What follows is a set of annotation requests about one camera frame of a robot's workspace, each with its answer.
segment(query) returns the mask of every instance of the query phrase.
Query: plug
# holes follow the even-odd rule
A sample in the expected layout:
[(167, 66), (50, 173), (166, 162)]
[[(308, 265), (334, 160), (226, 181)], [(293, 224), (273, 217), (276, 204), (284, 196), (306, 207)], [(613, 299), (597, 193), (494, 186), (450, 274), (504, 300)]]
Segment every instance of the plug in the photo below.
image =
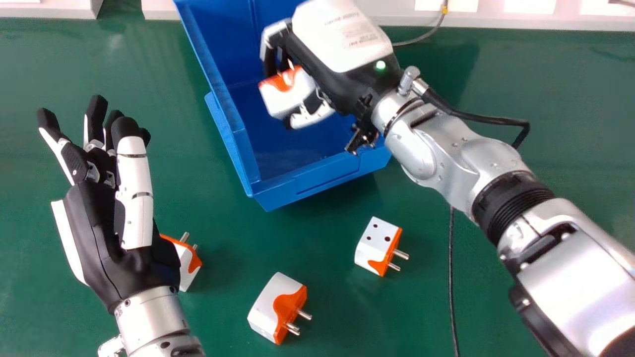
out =
[(293, 324), (300, 315), (306, 320), (312, 316), (302, 311), (307, 300), (307, 287), (276, 273), (251, 307), (247, 321), (252, 330), (280, 345), (287, 332), (299, 336), (300, 328)]
[(401, 237), (401, 228), (377, 217), (372, 217), (355, 249), (355, 264), (379, 276), (386, 270), (401, 268), (392, 263), (393, 256), (408, 260), (410, 256), (397, 249)]
[(181, 284), (178, 286), (178, 289), (182, 292), (186, 292), (190, 285), (192, 285), (196, 274), (198, 274), (203, 266), (203, 262), (196, 253), (198, 245), (189, 245), (186, 243), (187, 239), (190, 238), (188, 232), (183, 233), (183, 236), (181, 236), (181, 239), (178, 241), (165, 234), (160, 234), (160, 236), (174, 244), (174, 247), (177, 249), (178, 259), (181, 261)]

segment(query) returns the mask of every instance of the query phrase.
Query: metal prong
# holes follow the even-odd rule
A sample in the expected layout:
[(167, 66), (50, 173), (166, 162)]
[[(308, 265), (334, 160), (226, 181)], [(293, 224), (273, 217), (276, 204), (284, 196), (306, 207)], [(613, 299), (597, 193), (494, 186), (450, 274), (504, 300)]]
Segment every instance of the metal prong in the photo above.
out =
[(398, 256), (399, 258), (402, 258), (403, 260), (410, 259), (410, 256), (407, 253), (402, 252), (401, 250), (395, 249), (392, 251), (392, 253)]
[(302, 316), (305, 320), (308, 320), (308, 321), (311, 321), (311, 319), (313, 318), (311, 314), (307, 314), (306, 311), (302, 311), (300, 309), (298, 309), (298, 315)]
[(300, 335), (300, 328), (290, 322), (286, 323), (286, 329), (296, 336)]
[(179, 239), (178, 241), (181, 243), (185, 243), (185, 241), (187, 241), (187, 238), (190, 237), (190, 232), (184, 232), (183, 235), (181, 236), (181, 239)]
[(401, 271), (401, 268), (393, 263), (388, 263), (388, 266), (395, 269), (396, 271)]

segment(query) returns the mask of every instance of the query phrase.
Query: black rubber joint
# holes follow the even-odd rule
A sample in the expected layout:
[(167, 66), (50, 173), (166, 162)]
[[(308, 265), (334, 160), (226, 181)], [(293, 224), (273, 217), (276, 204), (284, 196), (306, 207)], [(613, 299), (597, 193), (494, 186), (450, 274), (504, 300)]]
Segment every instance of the black rubber joint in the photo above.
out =
[(523, 212), (555, 198), (553, 192), (530, 172), (510, 172), (500, 176), (476, 196), (472, 214), (492, 244)]

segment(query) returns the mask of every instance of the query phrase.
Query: metal knob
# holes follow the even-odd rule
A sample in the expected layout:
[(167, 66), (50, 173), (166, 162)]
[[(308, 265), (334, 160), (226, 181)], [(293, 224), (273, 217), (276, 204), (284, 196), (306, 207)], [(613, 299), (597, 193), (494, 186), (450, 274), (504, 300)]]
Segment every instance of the metal knob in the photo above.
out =
[(413, 65), (408, 66), (406, 70), (403, 71), (403, 76), (401, 76), (399, 86), (397, 87), (397, 93), (399, 93), (402, 97), (407, 96), (410, 88), (412, 87), (412, 82), (419, 77), (420, 74), (421, 71), (419, 71), (419, 68), (416, 68)]

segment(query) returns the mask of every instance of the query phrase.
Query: green tabletop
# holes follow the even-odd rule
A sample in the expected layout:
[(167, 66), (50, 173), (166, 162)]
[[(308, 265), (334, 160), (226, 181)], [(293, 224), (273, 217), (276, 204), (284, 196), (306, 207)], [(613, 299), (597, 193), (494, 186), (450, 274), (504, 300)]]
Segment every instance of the green tabletop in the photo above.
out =
[[(203, 97), (209, 87), (178, 22), (146, 22), (138, 1), (106, 1), (97, 21), (0, 20), (0, 355), (93, 356), (117, 333), (73, 277), (50, 201), (68, 188), (36, 130), (54, 111), (78, 142), (96, 93), (152, 133), (156, 221), (191, 232), (204, 262), (181, 301), (210, 356), (451, 356), (448, 206), (393, 160), (372, 175), (265, 213), (247, 198)], [(390, 29), (395, 39), (416, 29)], [(442, 29), (397, 51), (458, 108), (529, 119), (521, 153), (560, 196), (635, 248), (635, 36)], [(474, 126), (511, 140), (512, 128)], [(353, 264), (371, 216), (403, 228), (410, 253), (379, 278)], [(457, 218), (455, 293), (465, 356), (540, 356), (507, 301), (495, 249)], [(300, 337), (275, 346), (247, 324), (267, 280), (307, 285)]]

